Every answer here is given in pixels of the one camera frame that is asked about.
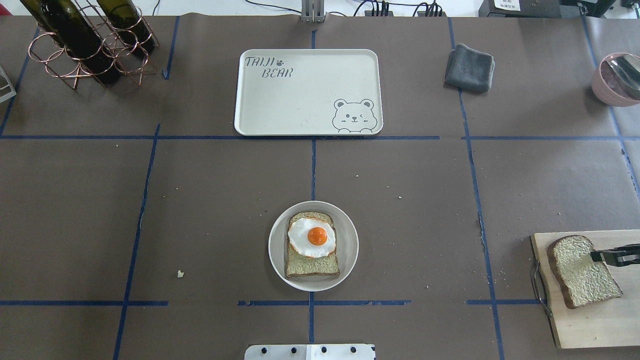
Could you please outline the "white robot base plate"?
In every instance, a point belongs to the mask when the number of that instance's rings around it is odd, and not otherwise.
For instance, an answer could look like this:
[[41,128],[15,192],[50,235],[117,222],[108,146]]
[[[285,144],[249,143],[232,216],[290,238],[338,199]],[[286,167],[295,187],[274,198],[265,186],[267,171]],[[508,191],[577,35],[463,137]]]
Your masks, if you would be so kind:
[[245,360],[375,360],[374,344],[256,344],[249,346]]

